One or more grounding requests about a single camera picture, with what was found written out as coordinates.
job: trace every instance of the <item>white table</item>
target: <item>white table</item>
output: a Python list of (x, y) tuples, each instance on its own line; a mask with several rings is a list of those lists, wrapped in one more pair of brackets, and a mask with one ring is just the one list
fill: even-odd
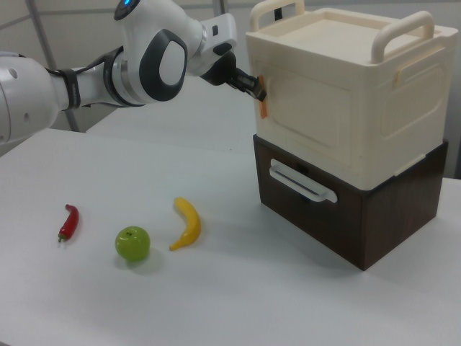
[[(168, 246), (189, 199), (199, 241)], [(461, 341), (461, 182), (361, 272), (259, 202), (251, 155), (45, 130), (0, 159), (0, 340), (25, 345), (444, 345)], [(59, 245), (66, 203), (81, 211)], [(115, 251), (145, 228), (151, 255)]]
[(226, 84), (187, 77), (172, 101), (115, 110), (87, 133), (254, 155), (254, 101)]

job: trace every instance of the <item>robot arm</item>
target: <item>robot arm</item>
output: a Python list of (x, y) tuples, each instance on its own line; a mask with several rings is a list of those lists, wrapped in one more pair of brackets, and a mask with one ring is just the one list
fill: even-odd
[(198, 22), (172, 0), (121, 0), (114, 18), (123, 46), (86, 68), (50, 71), (0, 52), (0, 144), (51, 126), (60, 110), (169, 101), (186, 74), (264, 99), (258, 79), (236, 68), (236, 24), (230, 14)]

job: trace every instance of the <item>box handle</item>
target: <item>box handle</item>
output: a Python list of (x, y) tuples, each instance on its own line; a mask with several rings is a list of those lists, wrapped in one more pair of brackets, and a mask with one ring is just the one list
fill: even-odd
[(313, 202), (330, 200), (331, 202), (336, 203), (338, 201), (338, 196), (336, 196), (334, 191), (328, 189), (322, 184), (319, 184), (315, 180), (306, 177), (304, 174), (289, 168), (283, 163), (278, 162), (276, 159), (271, 160), (269, 174), (274, 179), (284, 185), (287, 185), (290, 189), (300, 193)]
[(259, 20), (264, 14), (291, 4), (296, 6), (296, 15), (304, 14), (304, 0), (266, 0), (256, 4), (250, 15), (251, 31), (256, 32), (259, 30)]
[(427, 11), (417, 12), (383, 27), (373, 41), (372, 63), (384, 61), (384, 49), (390, 41), (419, 27), (424, 28), (423, 39), (430, 40), (434, 37), (434, 18)]

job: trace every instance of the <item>white wall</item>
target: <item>white wall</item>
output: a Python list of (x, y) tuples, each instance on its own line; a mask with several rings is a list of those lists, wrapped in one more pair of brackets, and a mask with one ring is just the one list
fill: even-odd
[[(236, 49), (236, 55), (239, 65), (242, 69), (249, 68), (249, 62), (246, 53), (245, 32), (249, 30), (249, 15), (251, 11), (250, 4), (259, 1), (252, 0), (230, 0), (229, 12), (236, 18), (238, 28), (239, 46)], [(354, 0), (307, 0), (307, 4), (313, 2), (319, 3), (347, 3), (357, 2)], [(376, 2), (375, 0), (361, 0), (358, 2)], [(429, 11), (434, 16), (437, 25), (455, 27), (461, 32), (461, 1), (455, 2), (421, 2), (421, 3), (394, 3), (394, 4), (333, 4), (330, 6), (306, 6), (306, 10), (314, 11), (322, 7), (333, 7), (345, 9), (354, 12), (363, 12), (368, 14), (376, 14), (385, 17), (403, 18), (418, 11)], [(293, 13), (291, 8), (284, 9), (284, 15)], [(449, 141), (449, 150), (447, 156), (447, 164), (445, 167), (445, 176), (453, 177), (459, 159), (459, 149), (461, 142), (461, 42), (458, 42), (457, 55), (455, 58), (455, 71), (452, 80), (452, 88), (450, 92), (447, 121), (445, 125), (445, 138)]]

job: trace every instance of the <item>dark wooden cabinet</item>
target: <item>dark wooden cabinet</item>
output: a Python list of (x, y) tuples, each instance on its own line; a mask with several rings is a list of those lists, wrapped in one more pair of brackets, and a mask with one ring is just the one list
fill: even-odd
[[(372, 266), (437, 214), (448, 142), (397, 177), (359, 190), (254, 136), (261, 201), (362, 270)], [(271, 177), (275, 159), (336, 193), (313, 202)]]

